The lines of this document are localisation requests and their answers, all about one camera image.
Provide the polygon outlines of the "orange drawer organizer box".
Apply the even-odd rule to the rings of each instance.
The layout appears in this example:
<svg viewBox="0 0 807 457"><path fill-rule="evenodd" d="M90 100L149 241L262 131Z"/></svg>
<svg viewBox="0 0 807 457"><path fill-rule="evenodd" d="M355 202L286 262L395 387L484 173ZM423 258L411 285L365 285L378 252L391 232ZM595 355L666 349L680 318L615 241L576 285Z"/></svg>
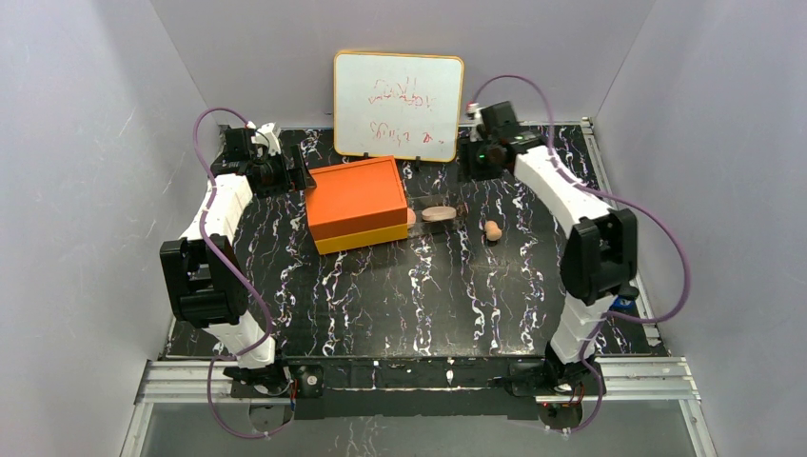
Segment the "orange drawer organizer box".
<svg viewBox="0 0 807 457"><path fill-rule="evenodd" d="M408 202L392 156L316 168L305 192L309 232L321 255L403 240Z"/></svg>

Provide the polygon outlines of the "large round beige puff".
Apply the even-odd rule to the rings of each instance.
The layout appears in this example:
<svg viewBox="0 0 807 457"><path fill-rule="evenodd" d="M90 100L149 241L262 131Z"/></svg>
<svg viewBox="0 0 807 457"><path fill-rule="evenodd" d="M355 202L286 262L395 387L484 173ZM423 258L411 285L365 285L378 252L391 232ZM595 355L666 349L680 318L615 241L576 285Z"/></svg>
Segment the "large round beige puff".
<svg viewBox="0 0 807 457"><path fill-rule="evenodd" d="M441 222L457 217L457 210L450 206L434 206L426 208L421 213L425 222Z"/></svg>

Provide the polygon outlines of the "small round pink puff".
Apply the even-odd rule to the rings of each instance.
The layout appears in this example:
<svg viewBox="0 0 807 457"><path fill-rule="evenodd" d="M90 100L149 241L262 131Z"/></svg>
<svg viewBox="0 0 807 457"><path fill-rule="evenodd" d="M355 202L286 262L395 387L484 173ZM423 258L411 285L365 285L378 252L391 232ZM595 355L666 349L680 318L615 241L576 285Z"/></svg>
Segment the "small round pink puff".
<svg viewBox="0 0 807 457"><path fill-rule="evenodd" d="M413 209L408 209L406 215L407 215L407 226L411 228L417 222L417 215Z"/></svg>

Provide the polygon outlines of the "beige gourd makeup sponge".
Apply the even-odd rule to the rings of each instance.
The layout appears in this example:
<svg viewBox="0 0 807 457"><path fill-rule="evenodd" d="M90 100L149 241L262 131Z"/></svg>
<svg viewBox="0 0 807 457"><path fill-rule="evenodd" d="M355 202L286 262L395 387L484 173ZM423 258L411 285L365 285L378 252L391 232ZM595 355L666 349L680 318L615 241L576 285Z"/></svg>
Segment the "beige gourd makeup sponge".
<svg viewBox="0 0 807 457"><path fill-rule="evenodd" d="M488 220L484 223L483 231L488 242L495 243L502 238L502 229L496 221Z"/></svg>

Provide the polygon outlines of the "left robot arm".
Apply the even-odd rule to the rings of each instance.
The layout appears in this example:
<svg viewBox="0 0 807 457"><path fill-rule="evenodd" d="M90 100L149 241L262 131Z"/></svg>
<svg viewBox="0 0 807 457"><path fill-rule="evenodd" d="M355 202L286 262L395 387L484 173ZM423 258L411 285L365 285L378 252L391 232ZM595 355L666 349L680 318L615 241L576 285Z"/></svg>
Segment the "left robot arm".
<svg viewBox="0 0 807 457"><path fill-rule="evenodd" d="M257 297L234 251L246 207L315 189L299 147L285 148L274 123L247 123L223 132L223 147L207 165L207 192L193 221L159 251L174 317L214 336L237 364L226 376L264 390L282 390L291 374L273 337L249 311Z"/></svg>

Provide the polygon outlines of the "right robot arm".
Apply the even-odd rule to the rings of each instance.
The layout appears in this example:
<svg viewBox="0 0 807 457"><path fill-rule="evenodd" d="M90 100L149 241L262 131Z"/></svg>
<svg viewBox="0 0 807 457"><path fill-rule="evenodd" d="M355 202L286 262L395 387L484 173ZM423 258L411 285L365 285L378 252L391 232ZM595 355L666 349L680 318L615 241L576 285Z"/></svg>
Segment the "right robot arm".
<svg viewBox="0 0 807 457"><path fill-rule="evenodd" d="M638 220L593 195L554 151L553 140L522 126L512 105L468 104L471 131L459 138L464 181L499 179L505 172L535 193L566 238L560 261L565 290L559 327L544 353L549 387L573 386L593 361L595 330L618 296L633 291L638 270Z"/></svg>

